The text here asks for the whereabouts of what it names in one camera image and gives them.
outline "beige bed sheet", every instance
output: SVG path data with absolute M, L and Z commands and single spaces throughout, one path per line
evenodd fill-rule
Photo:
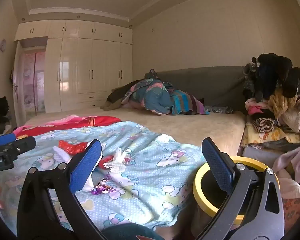
M 68 112 L 42 114 L 30 119 L 27 125 L 40 125 L 75 114 L 78 116 L 109 115 L 122 121 L 141 124 L 150 131 L 165 133 L 179 143 L 201 146 L 202 140 L 211 137 L 220 151 L 230 156 L 237 155 L 245 126 L 242 113 L 209 115 L 163 115 L 159 116 L 146 110 L 120 108 L 104 111 L 98 107 Z

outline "striped blanket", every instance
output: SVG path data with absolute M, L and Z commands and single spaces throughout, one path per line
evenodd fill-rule
M 172 114 L 208 114 L 203 104 L 194 96 L 181 90 L 174 90 L 170 93 L 172 101 Z

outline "yellow trash can rim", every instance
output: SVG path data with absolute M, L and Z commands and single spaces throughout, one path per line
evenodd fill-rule
M 259 162 L 254 159 L 250 159 L 247 157 L 241 157 L 241 156 L 230 156 L 232 160 L 235 163 L 242 163 L 246 166 L 250 166 L 257 171 L 264 171 L 265 169 L 268 168 L 267 165 L 265 165 L 262 162 Z M 204 165 L 201 166 L 201 168 L 198 170 L 195 178 L 194 178 L 194 183 L 193 183 L 193 194 L 194 198 L 197 202 L 197 204 L 200 206 L 200 208 L 208 214 L 210 217 L 214 217 L 216 213 L 218 212 L 218 208 L 216 208 L 214 205 L 212 205 L 207 198 L 205 197 L 202 189 L 201 189 L 201 180 L 202 177 L 210 170 L 210 167 L 208 163 L 205 163 Z M 279 180 L 277 176 L 275 175 L 276 180 L 279 184 Z M 237 218 L 234 221 L 234 225 L 240 225 L 242 220 L 243 220 L 244 215 L 238 215 Z

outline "red blanket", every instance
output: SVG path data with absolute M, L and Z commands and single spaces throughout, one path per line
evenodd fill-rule
M 81 127 L 96 127 L 96 126 L 106 126 L 111 125 L 116 122 L 121 122 L 119 118 L 112 116 L 88 116 L 88 117 L 77 117 L 72 118 L 66 123 L 59 124 L 56 122 L 55 124 L 51 124 L 49 122 L 42 126 L 34 126 L 34 127 L 25 127 L 21 131 L 18 130 L 17 133 L 14 131 L 16 138 L 21 139 L 27 136 L 37 136 L 40 134 L 44 134 L 50 131 L 56 130 L 68 130 L 71 128 L 81 128 Z

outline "yellow blanket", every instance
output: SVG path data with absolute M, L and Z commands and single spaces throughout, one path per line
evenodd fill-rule
M 246 123 L 244 129 L 241 146 L 247 147 L 250 143 L 264 143 L 270 141 L 278 141 L 285 138 L 290 143 L 300 143 L 300 134 L 287 133 L 276 127 L 272 132 L 258 133 L 250 122 Z

